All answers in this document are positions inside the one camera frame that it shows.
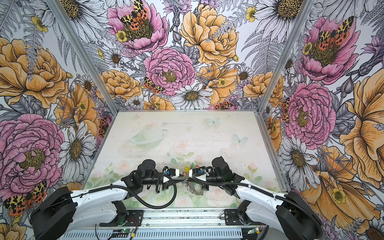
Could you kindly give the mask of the large metal keyring with keys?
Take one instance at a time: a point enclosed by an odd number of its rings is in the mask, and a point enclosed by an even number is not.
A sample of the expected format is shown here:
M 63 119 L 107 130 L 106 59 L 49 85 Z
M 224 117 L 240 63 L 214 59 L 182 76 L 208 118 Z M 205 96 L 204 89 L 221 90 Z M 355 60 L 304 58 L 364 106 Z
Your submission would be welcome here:
M 182 184 L 184 187 L 187 188 L 187 190 L 196 196 L 203 196 L 204 191 L 203 187 L 196 183 L 194 179 L 192 178 L 193 170 L 200 170 L 200 167 L 198 165 L 191 164 L 189 167 L 185 166 L 183 171 L 183 181 Z

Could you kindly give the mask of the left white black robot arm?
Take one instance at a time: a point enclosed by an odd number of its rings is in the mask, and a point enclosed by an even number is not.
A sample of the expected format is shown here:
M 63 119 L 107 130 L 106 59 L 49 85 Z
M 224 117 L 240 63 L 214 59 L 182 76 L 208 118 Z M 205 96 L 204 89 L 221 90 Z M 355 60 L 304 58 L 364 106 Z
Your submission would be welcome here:
M 46 197 L 31 213 L 30 222 L 37 240 L 57 240 L 66 232 L 92 224 L 122 225 L 127 209 L 124 200 L 135 198 L 150 209 L 164 209 L 177 196 L 176 179 L 180 171 L 164 167 L 159 172 L 153 160 L 144 160 L 136 170 L 108 185 L 80 191 L 61 187 Z M 144 186 L 155 186 L 155 191 L 173 186 L 171 200 L 161 206 L 151 205 L 139 197 Z

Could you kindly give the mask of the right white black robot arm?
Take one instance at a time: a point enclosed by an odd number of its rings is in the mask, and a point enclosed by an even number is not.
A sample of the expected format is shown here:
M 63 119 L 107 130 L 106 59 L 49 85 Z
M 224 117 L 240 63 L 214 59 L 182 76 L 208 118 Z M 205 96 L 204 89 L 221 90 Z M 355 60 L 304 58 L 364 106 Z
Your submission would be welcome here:
M 262 223 L 283 232 L 290 240 L 316 240 L 323 235 L 320 218 L 299 194 L 277 193 L 259 187 L 234 173 L 223 157 L 210 167 L 189 171 L 189 179 L 201 187 L 219 187 L 242 200 L 240 219 Z

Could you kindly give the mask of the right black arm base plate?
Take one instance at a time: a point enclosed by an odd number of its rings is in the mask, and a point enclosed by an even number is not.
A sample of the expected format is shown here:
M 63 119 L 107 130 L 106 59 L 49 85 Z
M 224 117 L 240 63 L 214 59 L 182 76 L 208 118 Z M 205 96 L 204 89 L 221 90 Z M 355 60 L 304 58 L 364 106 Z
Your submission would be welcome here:
M 261 222 L 252 221 L 244 211 L 238 209 L 224 209 L 226 226 L 261 226 Z

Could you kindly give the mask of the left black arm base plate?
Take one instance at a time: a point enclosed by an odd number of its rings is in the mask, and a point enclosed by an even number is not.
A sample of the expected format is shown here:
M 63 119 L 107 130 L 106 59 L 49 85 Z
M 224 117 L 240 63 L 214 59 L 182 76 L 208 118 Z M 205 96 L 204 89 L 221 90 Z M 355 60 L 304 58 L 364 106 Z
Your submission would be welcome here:
M 142 225 L 144 211 L 128 210 L 126 213 L 118 214 L 109 223 L 100 223 L 100 227 L 140 227 Z

